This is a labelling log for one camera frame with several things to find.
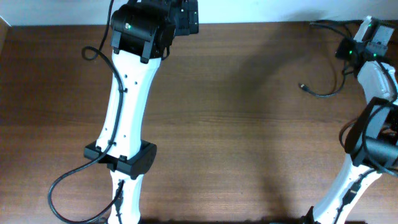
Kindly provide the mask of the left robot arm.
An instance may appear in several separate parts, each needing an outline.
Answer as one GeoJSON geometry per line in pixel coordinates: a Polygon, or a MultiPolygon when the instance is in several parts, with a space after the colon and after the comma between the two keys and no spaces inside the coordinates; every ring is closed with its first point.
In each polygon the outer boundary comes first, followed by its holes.
{"type": "Polygon", "coordinates": [[[199,31],[198,1],[128,1],[110,18],[113,81],[97,140],[84,157],[106,164],[113,183],[108,223],[139,223],[143,176],[157,146],[142,140],[142,120],[151,83],[176,36],[199,31]]]}

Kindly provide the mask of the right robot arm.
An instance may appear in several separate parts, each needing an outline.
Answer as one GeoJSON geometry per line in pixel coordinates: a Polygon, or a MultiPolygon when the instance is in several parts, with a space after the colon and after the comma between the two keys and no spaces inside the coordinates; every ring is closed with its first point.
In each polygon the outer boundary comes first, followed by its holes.
{"type": "Polygon", "coordinates": [[[366,189],[383,174],[397,176],[397,80],[385,54],[396,25],[368,16],[356,35],[346,34],[336,58],[352,73],[367,105],[339,133],[345,161],[328,193],[301,223],[344,223],[366,189]]]}

